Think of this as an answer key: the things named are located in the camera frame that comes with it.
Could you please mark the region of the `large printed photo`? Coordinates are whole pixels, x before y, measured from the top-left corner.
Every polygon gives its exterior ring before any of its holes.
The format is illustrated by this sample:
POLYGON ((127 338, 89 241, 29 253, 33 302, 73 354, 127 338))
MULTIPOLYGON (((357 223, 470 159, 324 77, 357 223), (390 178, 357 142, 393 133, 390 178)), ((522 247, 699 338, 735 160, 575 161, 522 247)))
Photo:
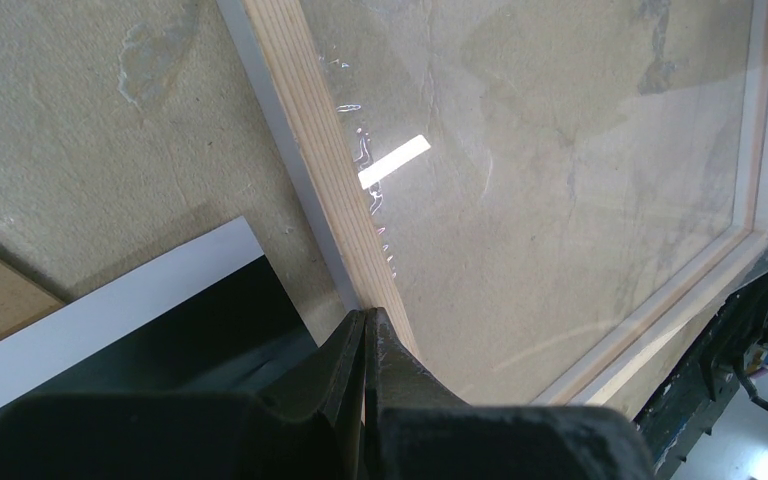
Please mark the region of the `large printed photo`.
POLYGON ((0 340, 0 411, 31 393, 257 387, 313 349, 238 218, 0 340))

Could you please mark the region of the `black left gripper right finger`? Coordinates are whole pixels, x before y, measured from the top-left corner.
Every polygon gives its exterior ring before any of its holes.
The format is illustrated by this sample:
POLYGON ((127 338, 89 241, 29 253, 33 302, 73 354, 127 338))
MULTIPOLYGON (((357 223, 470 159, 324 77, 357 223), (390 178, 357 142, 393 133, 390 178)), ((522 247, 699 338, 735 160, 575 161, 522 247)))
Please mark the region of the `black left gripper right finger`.
POLYGON ((472 406, 365 313, 365 463, 373 479, 652 479, 651 454, 619 412, 472 406))

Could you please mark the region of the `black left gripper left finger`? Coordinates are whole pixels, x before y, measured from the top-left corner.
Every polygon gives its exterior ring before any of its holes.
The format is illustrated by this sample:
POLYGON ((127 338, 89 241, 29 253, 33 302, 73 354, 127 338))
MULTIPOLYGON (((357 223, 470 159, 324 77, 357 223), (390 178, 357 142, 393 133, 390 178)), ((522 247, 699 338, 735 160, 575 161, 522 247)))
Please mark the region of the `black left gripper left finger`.
POLYGON ((261 394, 64 394, 0 418, 0 479, 345 479, 356 474, 366 316, 261 394))

